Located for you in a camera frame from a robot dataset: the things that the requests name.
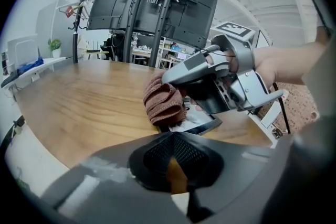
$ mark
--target brown cloth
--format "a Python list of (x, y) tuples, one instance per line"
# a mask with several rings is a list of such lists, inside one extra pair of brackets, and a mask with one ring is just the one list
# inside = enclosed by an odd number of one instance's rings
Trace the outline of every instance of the brown cloth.
[(164, 72), (156, 73), (146, 84), (143, 92), (143, 103), (147, 115), (153, 125), (164, 126), (175, 124), (186, 118), (187, 110), (179, 89), (171, 84), (162, 84)]

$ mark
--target wooden tabletop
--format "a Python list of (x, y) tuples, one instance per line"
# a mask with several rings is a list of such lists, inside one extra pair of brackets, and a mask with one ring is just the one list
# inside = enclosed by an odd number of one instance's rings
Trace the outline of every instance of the wooden tabletop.
[(84, 54), (108, 54), (108, 51), (97, 51), (97, 52), (84, 52)]
[[(90, 60), (51, 73), (19, 91), (27, 124), (67, 167), (102, 148), (158, 133), (142, 102), (144, 84), (158, 69)], [(231, 143), (270, 146), (244, 113), (217, 115), (223, 123), (206, 137)]]
[(151, 54), (148, 52), (144, 52), (144, 51), (132, 51), (132, 55), (136, 55), (136, 56), (143, 56), (143, 57), (147, 57), (150, 58)]

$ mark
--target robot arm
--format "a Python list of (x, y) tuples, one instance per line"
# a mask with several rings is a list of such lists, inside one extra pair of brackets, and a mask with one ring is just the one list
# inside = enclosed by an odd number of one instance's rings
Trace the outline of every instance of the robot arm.
[[(223, 51), (232, 50), (238, 63), (237, 72), (230, 72), (230, 63)], [(214, 63), (208, 64), (211, 55)], [(233, 80), (226, 89), (223, 79)], [(282, 90), (268, 93), (262, 78), (255, 72), (251, 46), (226, 35), (212, 39), (212, 45), (168, 70), (162, 83), (187, 88), (207, 113), (214, 114), (232, 109), (252, 110), (272, 102), (283, 95)]]

